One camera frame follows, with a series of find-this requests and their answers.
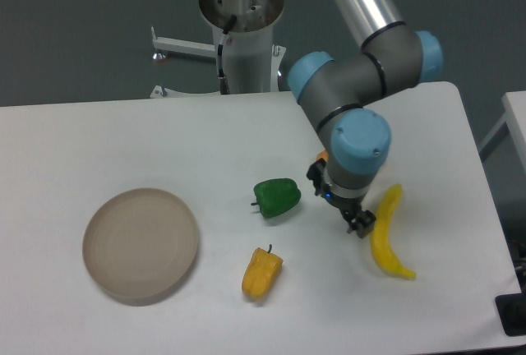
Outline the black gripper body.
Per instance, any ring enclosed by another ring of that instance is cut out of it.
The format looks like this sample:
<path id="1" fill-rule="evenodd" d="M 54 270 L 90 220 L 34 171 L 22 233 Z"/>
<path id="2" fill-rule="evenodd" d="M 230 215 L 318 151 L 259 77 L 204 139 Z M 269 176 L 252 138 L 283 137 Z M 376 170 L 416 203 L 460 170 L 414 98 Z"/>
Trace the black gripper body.
<path id="1" fill-rule="evenodd" d="M 315 195 L 337 208 L 345 220 L 372 220 L 372 212 L 362 208 L 362 201 L 370 186 L 358 189 L 341 187 L 330 177 L 326 166 L 324 159 L 318 159 L 307 170 L 307 178 L 312 181 Z"/>

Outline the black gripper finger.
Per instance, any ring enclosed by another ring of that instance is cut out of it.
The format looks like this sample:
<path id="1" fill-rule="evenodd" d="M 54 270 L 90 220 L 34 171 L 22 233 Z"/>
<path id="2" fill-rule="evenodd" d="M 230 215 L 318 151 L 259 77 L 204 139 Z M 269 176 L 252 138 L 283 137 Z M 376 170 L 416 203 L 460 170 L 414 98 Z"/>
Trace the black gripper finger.
<path id="1" fill-rule="evenodd" d="M 369 210 L 358 209 L 346 212 L 345 221 L 348 223 L 348 233 L 365 238 L 374 229 L 376 216 Z"/>

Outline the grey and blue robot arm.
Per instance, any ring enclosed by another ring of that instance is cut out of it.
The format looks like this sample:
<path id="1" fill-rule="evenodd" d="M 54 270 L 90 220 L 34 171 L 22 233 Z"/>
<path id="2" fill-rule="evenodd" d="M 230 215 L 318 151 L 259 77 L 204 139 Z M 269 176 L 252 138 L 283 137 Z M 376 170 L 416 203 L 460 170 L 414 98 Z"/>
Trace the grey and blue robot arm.
<path id="1" fill-rule="evenodd" d="M 344 62 L 313 52 L 288 72 L 288 86 L 327 156 L 307 178 L 315 193 L 339 210 L 351 232 L 368 235 L 378 214 L 362 200 L 390 148 L 390 127 L 368 105 L 421 83 L 443 67 L 437 38 L 412 30 L 391 0 L 335 0 L 360 53 Z M 279 47 L 273 29 L 284 0 L 199 0 L 212 44 L 154 37 L 158 54 L 180 53 L 215 61 L 222 95 L 270 92 L 277 86 Z"/>

